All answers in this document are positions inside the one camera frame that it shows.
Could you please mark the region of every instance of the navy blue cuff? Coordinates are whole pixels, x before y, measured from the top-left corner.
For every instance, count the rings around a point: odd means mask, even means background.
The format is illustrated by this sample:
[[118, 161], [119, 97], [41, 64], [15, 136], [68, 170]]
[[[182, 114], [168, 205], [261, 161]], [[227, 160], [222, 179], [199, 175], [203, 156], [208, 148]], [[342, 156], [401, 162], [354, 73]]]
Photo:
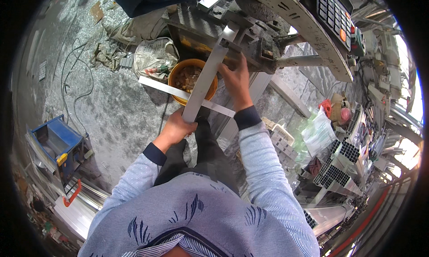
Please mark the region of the navy blue cuff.
[[262, 121], [256, 112], [255, 105], [250, 106], [246, 109], [238, 111], [234, 115], [234, 119], [237, 122], [237, 126], [239, 126], [239, 131], [247, 129], [248, 127], [254, 126]]
[[163, 166], [167, 160], [167, 156], [152, 142], [147, 145], [146, 149], [143, 151], [143, 154], [158, 166]]

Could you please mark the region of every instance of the red clamp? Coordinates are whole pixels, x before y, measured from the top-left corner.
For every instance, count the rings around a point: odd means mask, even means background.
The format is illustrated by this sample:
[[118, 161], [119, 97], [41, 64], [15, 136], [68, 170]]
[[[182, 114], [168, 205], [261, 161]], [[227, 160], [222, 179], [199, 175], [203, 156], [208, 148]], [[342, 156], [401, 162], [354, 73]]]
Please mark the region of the red clamp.
[[80, 192], [80, 190], [82, 190], [82, 184], [80, 182], [80, 179], [78, 179], [78, 188], [76, 189], [76, 191], [73, 193], [72, 197], [69, 199], [69, 201], [67, 200], [66, 197], [63, 196], [63, 202], [64, 202], [64, 206], [68, 207], [70, 206], [70, 204], [73, 202], [73, 200], [75, 200], [76, 196], [78, 195], [78, 193]]

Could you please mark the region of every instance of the blue machine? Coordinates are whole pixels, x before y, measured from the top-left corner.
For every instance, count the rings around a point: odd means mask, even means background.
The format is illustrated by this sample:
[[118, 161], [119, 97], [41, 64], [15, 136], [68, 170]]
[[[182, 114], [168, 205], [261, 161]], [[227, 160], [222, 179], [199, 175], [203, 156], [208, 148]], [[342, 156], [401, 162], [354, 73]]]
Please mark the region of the blue machine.
[[29, 135], [35, 141], [33, 149], [46, 155], [45, 166], [55, 171], [49, 174], [48, 169], [39, 169], [50, 181], [50, 177], [59, 177], [64, 189], [88, 152], [85, 139], [64, 122], [64, 115], [29, 131]]

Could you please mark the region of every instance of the red plastic bag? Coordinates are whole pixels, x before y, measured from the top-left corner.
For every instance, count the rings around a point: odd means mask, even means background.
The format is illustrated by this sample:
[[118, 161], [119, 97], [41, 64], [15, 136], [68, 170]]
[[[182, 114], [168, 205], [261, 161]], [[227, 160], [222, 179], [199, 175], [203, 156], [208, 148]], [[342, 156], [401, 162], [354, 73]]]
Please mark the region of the red plastic bag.
[[331, 109], [332, 109], [331, 100], [330, 99], [325, 99], [321, 104], [319, 104], [319, 109], [320, 109], [321, 106], [325, 110], [326, 116], [328, 118], [331, 117]]
[[341, 121], [338, 121], [340, 125], [346, 124], [351, 119], [351, 112], [348, 108], [341, 108]]

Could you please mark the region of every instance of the hand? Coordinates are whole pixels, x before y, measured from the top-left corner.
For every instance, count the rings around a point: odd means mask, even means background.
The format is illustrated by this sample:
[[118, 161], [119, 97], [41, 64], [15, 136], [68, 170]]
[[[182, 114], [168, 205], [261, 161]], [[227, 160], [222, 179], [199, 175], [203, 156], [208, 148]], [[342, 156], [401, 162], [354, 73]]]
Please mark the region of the hand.
[[179, 143], [186, 135], [196, 130], [196, 122], [191, 124], [185, 123], [182, 119], [182, 113], [185, 108], [181, 107], [168, 118], [161, 134], [153, 141], [164, 154], [170, 146]]
[[249, 94], [249, 70], [243, 53], [235, 71], [231, 71], [225, 64], [220, 63], [217, 70], [221, 73], [229, 94], [234, 99], [236, 112], [253, 106]]

